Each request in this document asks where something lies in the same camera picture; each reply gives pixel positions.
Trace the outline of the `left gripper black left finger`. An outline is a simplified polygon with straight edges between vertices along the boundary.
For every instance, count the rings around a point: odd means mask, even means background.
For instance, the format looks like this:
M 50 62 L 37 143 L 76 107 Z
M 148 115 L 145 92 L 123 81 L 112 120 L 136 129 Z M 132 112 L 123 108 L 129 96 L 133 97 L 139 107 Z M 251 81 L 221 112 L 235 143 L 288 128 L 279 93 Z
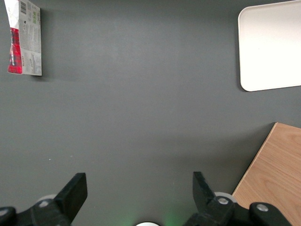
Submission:
M 70 226 L 87 198 L 85 173 L 77 173 L 54 198 L 44 198 L 17 213 L 14 207 L 1 207 L 2 226 Z

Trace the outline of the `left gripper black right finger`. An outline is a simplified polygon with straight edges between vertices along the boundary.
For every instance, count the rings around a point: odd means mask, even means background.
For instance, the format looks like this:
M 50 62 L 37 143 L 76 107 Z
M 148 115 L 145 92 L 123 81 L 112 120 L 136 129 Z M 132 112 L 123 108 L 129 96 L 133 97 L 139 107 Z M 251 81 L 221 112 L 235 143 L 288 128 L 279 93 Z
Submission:
M 192 192 L 198 212 L 185 226 L 290 226 L 281 211 L 264 202 L 253 202 L 246 209 L 225 195 L 216 195 L 202 172 L 193 172 Z

